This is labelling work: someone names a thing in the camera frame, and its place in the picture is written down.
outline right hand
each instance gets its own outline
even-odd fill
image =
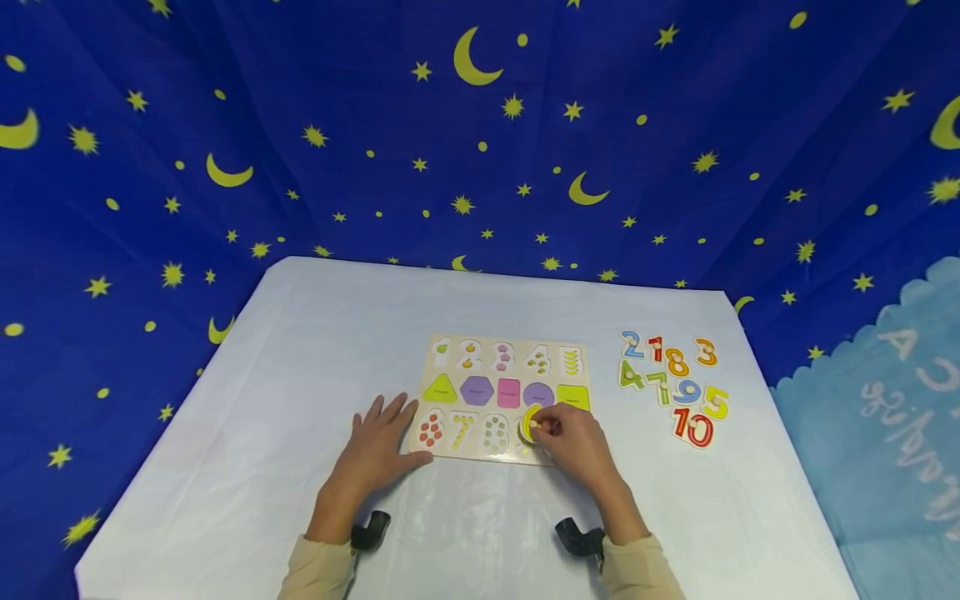
[[[538,410],[531,419],[539,425],[530,428],[534,442],[591,494],[596,496],[621,480],[607,437],[593,414],[560,402]]]

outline red number 10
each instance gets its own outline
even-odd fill
[[[677,427],[673,430],[673,435],[681,440],[690,440],[690,443],[698,448],[706,448],[713,441],[713,421],[704,415],[690,416],[690,409],[675,408],[673,410],[673,419],[677,420]],[[702,437],[697,437],[697,423],[703,423],[705,433]]]

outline yellow triangle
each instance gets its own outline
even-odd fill
[[[423,399],[427,402],[446,402],[452,404],[457,401],[457,391],[453,389],[450,383],[450,377],[445,372],[434,379],[430,387],[423,393]]]

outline wooden puzzle board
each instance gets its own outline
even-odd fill
[[[548,465],[520,435],[524,416],[556,402],[590,410],[587,351],[576,344],[435,333],[426,350],[411,451]]]

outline blue starry backdrop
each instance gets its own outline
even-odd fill
[[[956,253],[957,22],[949,0],[3,0],[0,597],[76,593],[285,256],[722,289],[770,382],[829,354]]]

